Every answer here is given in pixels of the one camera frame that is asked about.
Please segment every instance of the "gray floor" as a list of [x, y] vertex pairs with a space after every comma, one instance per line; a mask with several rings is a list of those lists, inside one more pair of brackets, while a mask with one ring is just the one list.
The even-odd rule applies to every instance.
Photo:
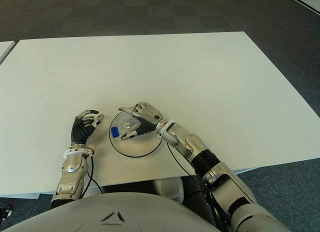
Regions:
[[[229, 31], [245, 31], [320, 115], [320, 16], [293, 0], [0, 0], [0, 41]], [[314, 159], [241, 178], [293, 231], [312, 232], [320, 228], [319, 174]], [[1, 228], [49, 200], [0, 199], [15, 209]]]

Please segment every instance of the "black rubber hand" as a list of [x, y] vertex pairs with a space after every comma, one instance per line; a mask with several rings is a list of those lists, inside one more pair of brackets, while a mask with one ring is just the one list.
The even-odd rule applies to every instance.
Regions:
[[87, 114], [98, 114], [96, 110], [85, 110], [74, 119], [71, 130], [71, 145], [86, 144], [87, 139], [95, 131], [96, 127], [103, 120], [103, 115], [100, 115], [96, 120], [93, 116], [84, 117]]

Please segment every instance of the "robot finger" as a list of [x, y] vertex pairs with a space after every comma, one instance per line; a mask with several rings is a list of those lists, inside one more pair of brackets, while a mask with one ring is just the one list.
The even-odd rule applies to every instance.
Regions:
[[93, 127], [97, 127], [99, 124], [101, 124], [101, 122], [104, 120], [104, 115], [103, 114], [100, 114], [92, 123], [91, 123], [91, 125], [93, 126]]
[[79, 113], [76, 118], [77, 119], [82, 119], [84, 116], [86, 116], [87, 114], [98, 114], [99, 112], [93, 109], [86, 109], [84, 111], [82, 111], [81, 113]]
[[126, 113], [132, 115], [133, 108], [120, 107], [120, 108], [118, 108], [118, 110], [126, 112]]

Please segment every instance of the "clear plastic object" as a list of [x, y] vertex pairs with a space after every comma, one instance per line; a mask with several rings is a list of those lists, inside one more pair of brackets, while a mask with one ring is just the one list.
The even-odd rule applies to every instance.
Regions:
[[136, 118], [129, 118], [121, 121], [118, 126], [120, 137], [136, 130], [141, 125], [141, 122]]

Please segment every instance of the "black joint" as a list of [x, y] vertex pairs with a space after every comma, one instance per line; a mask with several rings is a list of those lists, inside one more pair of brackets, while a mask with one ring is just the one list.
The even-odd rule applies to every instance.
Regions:
[[220, 163], [217, 156], [209, 149], [201, 151], [191, 161], [191, 165], [194, 167], [195, 172], [203, 177], [212, 167]]
[[62, 206], [64, 204], [70, 203], [72, 201], [75, 201], [75, 200], [74, 199], [70, 199], [70, 198], [56, 199], [56, 200], [52, 201], [52, 203], [50, 205], [50, 209]]
[[250, 204], [249, 201], [245, 198], [245, 197], [240, 197], [238, 198], [235, 202], [233, 202], [229, 209], [228, 212], [229, 214], [232, 216], [234, 214], [234, 212], [241, 206], [246, 205], [246, 204]]

